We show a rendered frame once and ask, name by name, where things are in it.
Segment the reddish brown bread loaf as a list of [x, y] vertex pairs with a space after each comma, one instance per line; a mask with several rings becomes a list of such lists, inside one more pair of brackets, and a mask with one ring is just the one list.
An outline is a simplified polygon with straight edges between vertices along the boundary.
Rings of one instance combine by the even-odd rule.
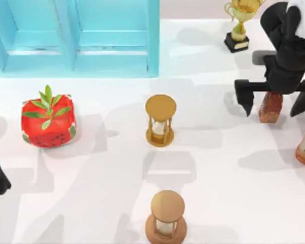
[[268, 91], [259, 108], [259, 120], [261, 123], [275, 124], [282, 110], [283, 95]]

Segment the gold trophy with black base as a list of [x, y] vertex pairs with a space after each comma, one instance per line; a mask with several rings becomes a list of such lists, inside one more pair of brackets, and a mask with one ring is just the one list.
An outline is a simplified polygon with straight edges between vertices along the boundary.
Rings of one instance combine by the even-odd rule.
[[226, 34], [224, 40], [231, 53], [248, 49], [249, 38], [244, 23], [251, 20], [265, 2], [266, 0], [231, 0], [224, 5], [224, 11], [231, 17], [231, 21], [233, 22], [234, 19], [238, 21], [232, 31]]

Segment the brown wooden hourglass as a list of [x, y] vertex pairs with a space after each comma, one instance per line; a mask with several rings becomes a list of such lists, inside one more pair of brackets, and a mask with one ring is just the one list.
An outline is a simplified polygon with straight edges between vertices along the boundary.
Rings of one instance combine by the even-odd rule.
[[145, 235], [150, 244], [182, 244], [187, 235], [182, 196], [172, 190], [162, 190], [153, 196], [150, 210], [145, 222]]

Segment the light blue rack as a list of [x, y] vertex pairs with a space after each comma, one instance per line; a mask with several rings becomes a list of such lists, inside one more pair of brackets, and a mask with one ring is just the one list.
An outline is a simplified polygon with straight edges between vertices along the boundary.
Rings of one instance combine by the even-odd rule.
[[0, 77], [156, 77], [160, 0], [0, 0]]

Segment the red watermelon pot with plant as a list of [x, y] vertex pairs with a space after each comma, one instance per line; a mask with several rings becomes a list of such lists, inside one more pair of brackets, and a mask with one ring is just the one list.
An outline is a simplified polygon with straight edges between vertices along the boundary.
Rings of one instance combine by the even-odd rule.
[[27, 100], [22, 106], [22, 138], [39, 148], [60, 147], [77, 133], [76, 116], [69, 94], [53, 95], [51, 87], [39, 91], [38, 99]]

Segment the golden yellow hourglass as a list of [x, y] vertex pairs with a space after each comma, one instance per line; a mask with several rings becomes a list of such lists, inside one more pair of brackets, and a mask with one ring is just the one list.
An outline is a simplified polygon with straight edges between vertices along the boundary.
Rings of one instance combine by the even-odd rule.
[[147, 141], [156, 147], [168, 146], [174, 139], [171, 124], [176, 102], [168, 95], [157, 94], [147, 100], [145, 110], [149, 117]]

